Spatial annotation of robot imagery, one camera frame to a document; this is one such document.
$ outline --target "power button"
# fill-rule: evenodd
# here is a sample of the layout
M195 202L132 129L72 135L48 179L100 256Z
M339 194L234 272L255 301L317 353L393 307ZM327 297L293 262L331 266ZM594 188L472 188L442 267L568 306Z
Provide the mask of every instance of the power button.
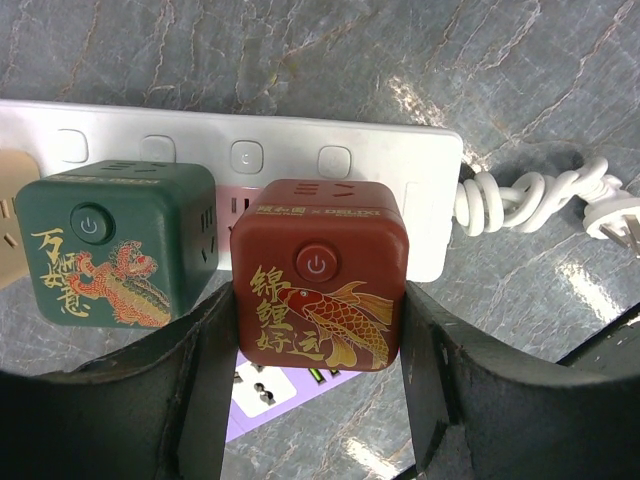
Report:
M307 245L296 258L298 274L310 282L326 282L338 273L338 256L321 243Z
M71 228L80 240L95 245L111 237L113 220L103 208L85 205L71 213Z

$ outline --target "marble surface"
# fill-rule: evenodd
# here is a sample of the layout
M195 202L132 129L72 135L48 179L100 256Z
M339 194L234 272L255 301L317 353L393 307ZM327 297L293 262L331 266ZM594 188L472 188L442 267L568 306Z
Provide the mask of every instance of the marble surface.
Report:
M639 32L633 0L9 0L0 97L446 126L501 184L602 154L639 194ZM640 301L637 261L589 239L581 210L528 235L456 228L424 288L557 360ZM28 279L0 293L0 332L0 367L25 374L141 335L51 326ZM468 455L448 451L436 470L469 477ZM223 478L384 479L410 463L396 364L232 442Z

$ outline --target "red power button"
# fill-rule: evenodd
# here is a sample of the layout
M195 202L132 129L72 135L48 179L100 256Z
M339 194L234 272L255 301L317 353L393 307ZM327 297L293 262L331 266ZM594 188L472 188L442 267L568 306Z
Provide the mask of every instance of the red power button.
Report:
M312 243L300 250L296 269L305 280L326 282L338 273L338 256L326 245Z

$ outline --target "red cube socket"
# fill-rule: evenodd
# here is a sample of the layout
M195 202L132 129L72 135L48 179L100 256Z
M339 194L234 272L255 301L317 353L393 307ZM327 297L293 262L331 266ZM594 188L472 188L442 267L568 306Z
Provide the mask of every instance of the red cube socket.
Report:
M398 353L408 254L386 186L271 183L231 233L242 353L260 365L388 367Z

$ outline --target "black holder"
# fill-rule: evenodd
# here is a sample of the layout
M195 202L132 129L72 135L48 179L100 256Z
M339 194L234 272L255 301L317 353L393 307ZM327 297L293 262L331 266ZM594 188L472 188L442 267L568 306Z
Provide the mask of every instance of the black holder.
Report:
M463 424L478 479L640 473L640 377L539 360L407 285L401 360L418 472ZM71 373L0 373L2 478L219 478L237 355L227 284Z

